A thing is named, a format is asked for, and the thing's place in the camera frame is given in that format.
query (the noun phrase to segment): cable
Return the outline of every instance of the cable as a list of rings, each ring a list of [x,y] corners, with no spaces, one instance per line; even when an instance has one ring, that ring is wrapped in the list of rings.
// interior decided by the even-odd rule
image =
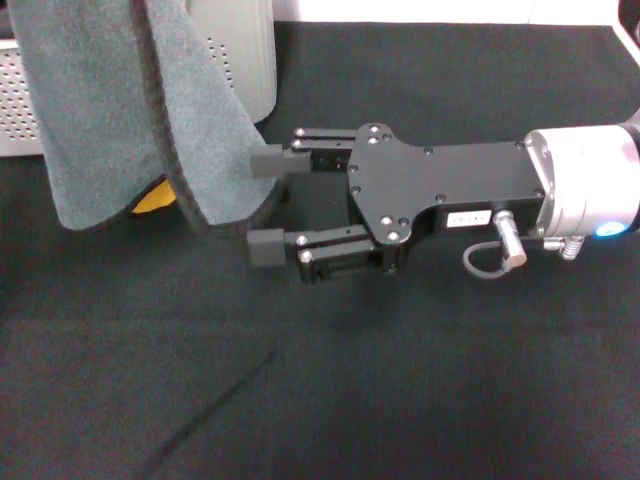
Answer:
[[[479,268],[474,266],[471,263],[471,259],[469,258],[473,253],[477,251],[490,250],[492,248],[499,248],[500,246],[501,246],[501,243],[497,240],[493,242],[483,242],[483,243],[477,243],[476,245],[471,245],[462,254],[462,264],[464,265],[464,268],[471,275],[481,280],[497,280],[498,278],[504,277],[507,273],[511,271],[511,268],[509,268],[509,266],[506,265],[505,263],[502,264],[502,267],[499,270],[496,270],[495,272],[487,272],[485,270],[480,270]]]

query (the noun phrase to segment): black fabric surface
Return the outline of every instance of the black fabric surface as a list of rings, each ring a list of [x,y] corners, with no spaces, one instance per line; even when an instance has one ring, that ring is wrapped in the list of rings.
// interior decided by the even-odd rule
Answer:
[[[384,122],[404,141],[621,122],[640,73],[607,28],[280,24],[260,125]],[[273,219],[346,222],[344,178]],[[637,237],[506,280],[472,241],[314,288],[177,209],[58,226],[39,159],[0,161],[2,478],[640,478]]]

